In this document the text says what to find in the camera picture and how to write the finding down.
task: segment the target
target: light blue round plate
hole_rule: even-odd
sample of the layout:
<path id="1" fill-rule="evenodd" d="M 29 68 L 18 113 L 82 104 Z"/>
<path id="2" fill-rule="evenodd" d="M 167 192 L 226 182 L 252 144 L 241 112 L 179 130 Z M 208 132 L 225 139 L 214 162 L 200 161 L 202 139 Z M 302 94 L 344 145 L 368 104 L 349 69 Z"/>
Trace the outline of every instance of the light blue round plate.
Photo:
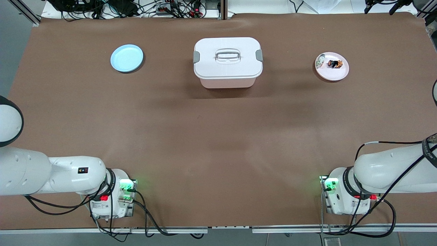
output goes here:
<path id="1" fill-rule="evenodd" d="M 142 50 L 133 44 L 118 47 L 111 55 L 111 65 L 120 72 L 131 72 L 137 69 L 144 58 Z"/>

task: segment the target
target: small round plate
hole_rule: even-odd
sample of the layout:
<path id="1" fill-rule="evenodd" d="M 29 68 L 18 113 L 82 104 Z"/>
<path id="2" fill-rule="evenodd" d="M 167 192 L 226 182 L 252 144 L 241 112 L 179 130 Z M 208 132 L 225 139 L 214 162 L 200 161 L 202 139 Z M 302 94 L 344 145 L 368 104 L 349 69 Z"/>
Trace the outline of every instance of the small round plate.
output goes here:
<path id="1" fill-rule="evenodd" d="M 142 50 L 133 44 L 118 47 L 111 55 L 111 65 L 120 72 L 131 72 L 137 69 L 144 58 Z"/>
<path id="2" fill-rule="evenodd" d="M 323 63 L 319 61 L 320 57 L 325 57 Z M 340 68 L 332 68 L 328 67 L 329 60 L 341 60 L 343 61 L 343 65 Z M 344 79 L 346 75 L 349 73 L 349 63 L 347 63 L 346 59 L 341 55 L 334 52 L 325 52 L 320 54 L 316 61 L 314 62 L 317 73 L 322 76 L 324 79 L 329 81 L 337 81 Z"/>

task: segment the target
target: gray floor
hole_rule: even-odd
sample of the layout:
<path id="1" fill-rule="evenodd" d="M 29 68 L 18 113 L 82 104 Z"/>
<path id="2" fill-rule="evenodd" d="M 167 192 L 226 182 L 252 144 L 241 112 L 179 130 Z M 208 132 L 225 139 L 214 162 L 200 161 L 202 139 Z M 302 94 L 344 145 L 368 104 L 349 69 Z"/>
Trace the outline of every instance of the gray floor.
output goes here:
<path id="1" fill-rule="evenodd" d="M 39 0 L 35 0 L 32 9 L 37 13 L 42 9 Z M 7 96 L 14 80 L 21 56 L 29 39 L 32 25 L 27 19 L 18 14 L 18 11 L 7 1 L 0 0 L 0 95 Z M 252 234 L 248 229 L 210 229 L 201 240 L 195 240 L 189 235 L 164 237 L 156 235 L 150 239 L 144 235 L 130 235 L 128 244 L 149 246 L 264 246 L 266 234 Z M 119 245 L 107 235 L 97 233 L 84 234 L 24 234 L 0 235 L 0 245 Z M 315 233 L 293 234 L 286 237 L 284 234 L 270 234 L 270 246 L 318 246 L 321 245 L 319 235 Z M 393 233 L 382 239 L 369 239 L 355 235 L 341 237 L 343 246 L 437 246 L 437 233 Z"/>

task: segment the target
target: white lid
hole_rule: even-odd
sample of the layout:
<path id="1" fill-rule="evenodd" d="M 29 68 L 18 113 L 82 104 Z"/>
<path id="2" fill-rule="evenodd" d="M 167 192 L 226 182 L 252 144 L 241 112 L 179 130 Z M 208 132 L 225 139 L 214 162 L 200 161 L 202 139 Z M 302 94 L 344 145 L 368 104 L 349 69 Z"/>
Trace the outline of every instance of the white lid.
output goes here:
<path id="1" fill-rule="evenodd" d="M 253 38 L 201 39 L 196 52 L 194 73 L 199 78 L 254 78 L 263 71 L 261 46 Z"/>

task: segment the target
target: storage container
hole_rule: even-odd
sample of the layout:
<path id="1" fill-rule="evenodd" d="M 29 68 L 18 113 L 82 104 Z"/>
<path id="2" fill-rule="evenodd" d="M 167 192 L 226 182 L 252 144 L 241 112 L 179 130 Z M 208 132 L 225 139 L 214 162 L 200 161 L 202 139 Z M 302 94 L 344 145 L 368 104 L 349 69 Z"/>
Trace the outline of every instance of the storage container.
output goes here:
<path id="1" fill-rule="evenodd" d="M 205 88 L 246 88 L 263 71 L 263 53 L 253 38 L 201 39 L 194 46 L 193 63 Z"/>

